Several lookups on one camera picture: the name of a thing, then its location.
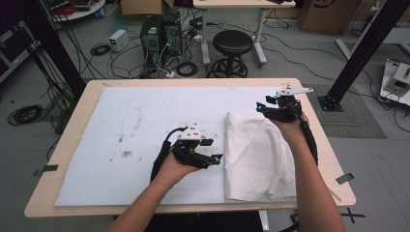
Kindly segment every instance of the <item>computer tower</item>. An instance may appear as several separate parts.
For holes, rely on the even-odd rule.
[[[181,19],[180,12],[166,13],[163,19],[166,40],[169,43],[168,55],[182,55],[182,40],[181,40]]]
[[[162,15],[146,15],[139,36],[144,50],[145,66],[147,68],[163,67],[167,51]]]

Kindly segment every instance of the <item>gray mat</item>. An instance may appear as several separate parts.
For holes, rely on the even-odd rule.
[[[323,111],[317,96],[325,96],[331,85],[304,85],[314,89],[307,97],[328,137],[386,138],[365,102],[358,95],[347,92],[340,105],[343,112]]]

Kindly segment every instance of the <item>table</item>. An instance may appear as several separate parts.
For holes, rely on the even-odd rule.
[[[24,214],[29,218],[49,218],[62,216],[92,216],[92,215],[119,215],[127,206],[99,206],[99,207],[56,207],[55,200],[63,185],[65,173],[71,157],[78,146],[81,135],[86,128],[91,115],[99,101],[101,92],[109,87],[198,87],[198,86],[301,86],[296,78],[250,78],[250,79],[137,79],[137,80],[93,80],[87,87],[78,102],[78,105],[69,121],[60,142],[48,165],[58,164],[55,171],[43,174]],[[339,185],[336,178],[343,175],[325,132],[311,107],[306,94],[298,95],[304,112],[309,117],[313,135],[315,136],[319,154],[319,169],[328,187],[334,192],[338,206],[351,206],[356,202],[355,195],[348,183]],[[217,211],[244,211],[244,210],[274,210],[296,208],[296,202],[241,202],[230,204],[189,204],[189,205],[160,205],[157,213],[188,213],[188,212],[217,212]]]
[[[101,9],[104,4],[105,4],[105,0],[99,0],[98,2],[92,1],[91,6],[90,6],[90,11],[75,11],[73,14],[71,14],[69,16],[55,15],[53,17],[53,20],[54,21],[69,21],[69,20],[81,18],[81,17],[87,16],[87,15],[90,15],[90,14],[96,12],[97,10]]]
[[[212,22],[225,21],[256,21],[258,22],[256,33],[253,37],[253,46],[259,60],[259,67],[267,64],[266,56],[259,43],[262,34],[263,20],[267,9],[270,8],[291,8],[294,2],[283,2],[275,4],[266,0],[193,0],[193,5],[202,10],[202,60],[204,65],[210,65],[211,59],[207,41],[207,21],[208,17]]]

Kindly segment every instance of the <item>stool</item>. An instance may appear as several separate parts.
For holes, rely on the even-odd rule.
[[[212,44],[217,51],[227,56],[227,58],[216,61],[207,73],[207,78],[211,74],[215,77],[223,77],[220,76],[221,74],[224,74],[225,77],[233,75],[248,76],[248,68],[242,61],[241,56],[252,49],[253,41],[249,35],[241,31],[222,31],[214,36]]]

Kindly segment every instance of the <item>white towel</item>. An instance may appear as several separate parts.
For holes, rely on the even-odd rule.
[[[228,112],[225,197],[272,202],[296,197],[295,165],[279,129],[262,115]]]

